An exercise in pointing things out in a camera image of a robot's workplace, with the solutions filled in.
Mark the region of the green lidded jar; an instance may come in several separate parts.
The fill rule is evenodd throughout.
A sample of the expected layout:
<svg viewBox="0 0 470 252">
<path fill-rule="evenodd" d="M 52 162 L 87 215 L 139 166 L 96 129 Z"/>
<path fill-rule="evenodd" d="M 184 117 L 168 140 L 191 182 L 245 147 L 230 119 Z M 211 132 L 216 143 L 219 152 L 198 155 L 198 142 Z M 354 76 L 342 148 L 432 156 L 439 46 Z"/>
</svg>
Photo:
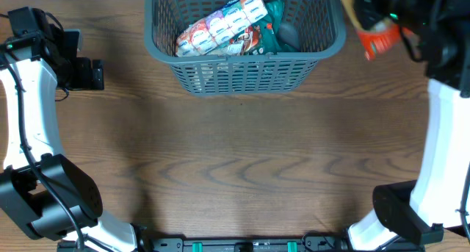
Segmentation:
<svg viewBox="0 0 470 252">
<path fill-rule="evenodd" d="M 291 23 L 282 22 L 278 28 L 277 36 L 283 43 L 298 51 L 300 50 L 300 37 L 298 30 Z"/>
</svg>

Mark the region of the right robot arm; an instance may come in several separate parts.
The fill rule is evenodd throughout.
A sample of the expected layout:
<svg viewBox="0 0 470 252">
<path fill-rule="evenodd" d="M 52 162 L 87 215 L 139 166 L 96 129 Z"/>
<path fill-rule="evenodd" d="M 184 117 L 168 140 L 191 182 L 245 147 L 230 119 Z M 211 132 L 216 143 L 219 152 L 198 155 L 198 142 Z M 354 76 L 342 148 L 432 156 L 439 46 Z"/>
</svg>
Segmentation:
<svg viewBox="0 0 470 252">
<path fill-rule="evenodd" d="M 444 231 L 469 235 L 469 0 L 341 0 L 368 32 L 391 24 L 426 65 L 429 121 L 419 177 L 374 188 L 372 211 L 347 229 L 351 251 L 422 251 Z M 417 46 L 408 33 L 418 37 Z"/>
</svg>

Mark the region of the Kleenex tissue multipack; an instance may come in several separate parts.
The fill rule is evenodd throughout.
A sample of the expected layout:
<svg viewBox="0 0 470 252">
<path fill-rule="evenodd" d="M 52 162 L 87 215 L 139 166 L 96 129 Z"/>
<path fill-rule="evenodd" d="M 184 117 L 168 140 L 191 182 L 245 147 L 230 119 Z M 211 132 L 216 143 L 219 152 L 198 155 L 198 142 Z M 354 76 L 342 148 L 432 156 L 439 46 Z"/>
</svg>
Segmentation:
<svg viewBox="0 0 470 252">
<path fill-rule="evenodd" d="M 229 45 L 243 46 L 234 37 L 267 15 L 264 0 L 230 0 L 221 9 L 196 21 L 176 39 L 177 57 L 209 55 Z"/>
</svg>

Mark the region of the beige brown paper bag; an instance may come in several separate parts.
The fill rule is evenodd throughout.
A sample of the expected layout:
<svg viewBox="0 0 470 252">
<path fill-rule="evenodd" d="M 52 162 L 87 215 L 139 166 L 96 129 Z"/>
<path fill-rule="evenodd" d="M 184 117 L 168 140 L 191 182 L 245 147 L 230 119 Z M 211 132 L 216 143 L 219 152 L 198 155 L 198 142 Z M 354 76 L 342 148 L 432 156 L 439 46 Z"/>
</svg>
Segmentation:
<svg viewBox="0 0 470 252">
<path fill-rule="evenodd" d="M 243 46 L 238 45 L 229 45 L 222 48 L 216 48 L 213 51 L 209 52 L 209 55 L 217 55 L 217 56 L 239 56 L 243 53 Z"/>
</svg>

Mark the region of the green Nescafe coffee bag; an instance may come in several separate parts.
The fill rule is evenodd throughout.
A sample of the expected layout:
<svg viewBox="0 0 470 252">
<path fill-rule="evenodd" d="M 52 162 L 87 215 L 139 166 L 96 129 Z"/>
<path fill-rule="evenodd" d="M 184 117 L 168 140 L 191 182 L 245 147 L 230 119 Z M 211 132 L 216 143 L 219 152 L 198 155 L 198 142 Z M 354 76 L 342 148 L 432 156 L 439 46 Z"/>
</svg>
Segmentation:
<svg viewBox="0 0 470 252">
<path fill-rule="evenodd" d="M 265 4 L 267 15 L 234 37 L 243 42 L 243 55 L 265 55 L 297 50 L 281 39 L 279 29 L 283 18 L 284 1 L 273 0 Z"/>
</svg>

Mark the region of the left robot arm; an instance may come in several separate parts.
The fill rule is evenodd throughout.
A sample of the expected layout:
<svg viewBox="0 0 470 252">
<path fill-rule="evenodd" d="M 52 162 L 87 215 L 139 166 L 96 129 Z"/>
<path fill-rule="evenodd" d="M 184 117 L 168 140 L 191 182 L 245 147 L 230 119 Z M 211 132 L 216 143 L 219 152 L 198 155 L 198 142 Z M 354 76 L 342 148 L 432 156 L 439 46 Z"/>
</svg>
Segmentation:
<svg viewBox="0 0 470 252">
<path fill-rule="evenodd" d="M 59 251 L 143 251 L 140 229 L 104 210 L 97 184 L 66 157 L 59 135 L 57 91 L 103 90 L 102 62 L 79 57 L 81 32 L 48 12 L 22 7 L 7 20 L 1 209 L 28 238 L 55 241 Z"/>
</svg>

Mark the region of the orange biscuit packet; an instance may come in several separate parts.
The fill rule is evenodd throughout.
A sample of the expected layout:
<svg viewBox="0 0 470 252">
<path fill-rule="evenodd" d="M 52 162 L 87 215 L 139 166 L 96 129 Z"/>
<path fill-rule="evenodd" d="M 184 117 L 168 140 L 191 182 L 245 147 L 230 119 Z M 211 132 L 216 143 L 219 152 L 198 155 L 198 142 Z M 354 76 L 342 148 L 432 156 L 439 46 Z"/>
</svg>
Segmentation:
<svg viewBox="0 0 470 252">
<path fill-rule="evenodd" d="M 401 41 L 403 35 L 412 35 L 412 31 L 401 28 L 389 18 L 379 22 L 370 30 L 361 27 L 353 9 L 353 0 L 340 0 L 347 17 L 364 47 L 364 55 L 368 60 L 373 60 L 377 55 L 385 54 L 390 48 Z"/>
</svg>

